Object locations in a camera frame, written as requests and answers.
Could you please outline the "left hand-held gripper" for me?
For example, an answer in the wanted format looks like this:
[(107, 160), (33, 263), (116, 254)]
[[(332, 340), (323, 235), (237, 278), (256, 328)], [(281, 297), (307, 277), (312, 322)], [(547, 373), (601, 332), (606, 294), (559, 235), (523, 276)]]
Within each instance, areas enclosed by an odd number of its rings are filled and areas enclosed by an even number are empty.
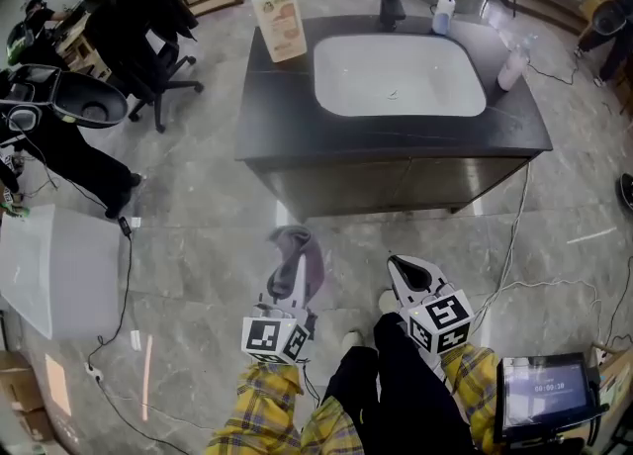
[[(274, 302), (288, 298), (288, 266), (281, 264), (267, 281)], [(308, 361), (307, 345), (315, 337), (317, 316), (307, 305), (307, 260), (301, 254), (297, 264), (290, 307), (257, 304), (242, 321), (241, 351), (260, 363), (303, 364)]]

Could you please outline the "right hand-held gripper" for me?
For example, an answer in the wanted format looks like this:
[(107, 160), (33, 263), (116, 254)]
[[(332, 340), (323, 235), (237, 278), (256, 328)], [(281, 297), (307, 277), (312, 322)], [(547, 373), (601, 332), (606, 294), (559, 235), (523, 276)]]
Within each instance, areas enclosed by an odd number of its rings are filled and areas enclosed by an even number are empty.
[[(387, 268), (403, 307), (416, 305), (446, 282), (438, 266), (409, 255), (391, 255)], [(422, 355), (442, 355), (468, 342), (473, 320), (464, 291), (457, 290), (407, 309), (407, 333)]]

